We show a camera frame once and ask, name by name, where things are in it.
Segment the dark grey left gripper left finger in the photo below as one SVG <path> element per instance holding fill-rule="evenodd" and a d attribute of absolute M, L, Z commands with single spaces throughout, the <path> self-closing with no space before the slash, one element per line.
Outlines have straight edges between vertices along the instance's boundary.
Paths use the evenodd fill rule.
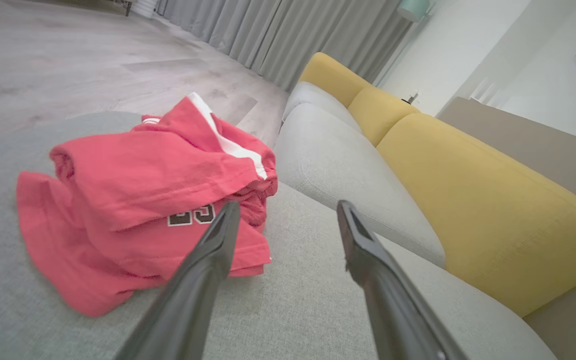
<path fill-rule="evenodd" d="M 163 287 L 117 360 L 200 360 L 221 283 L 228 278 L 241 221 L 227 202 Z"/>

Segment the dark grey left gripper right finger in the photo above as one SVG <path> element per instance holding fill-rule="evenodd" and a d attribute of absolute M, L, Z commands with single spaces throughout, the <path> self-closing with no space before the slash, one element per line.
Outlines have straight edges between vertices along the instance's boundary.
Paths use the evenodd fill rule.
<path fill-rule="evenodd" d="M 446 326 L 347 200 L 336 207 L 345 268 L 365 294 L 380 360 L 465 360 Z"/>

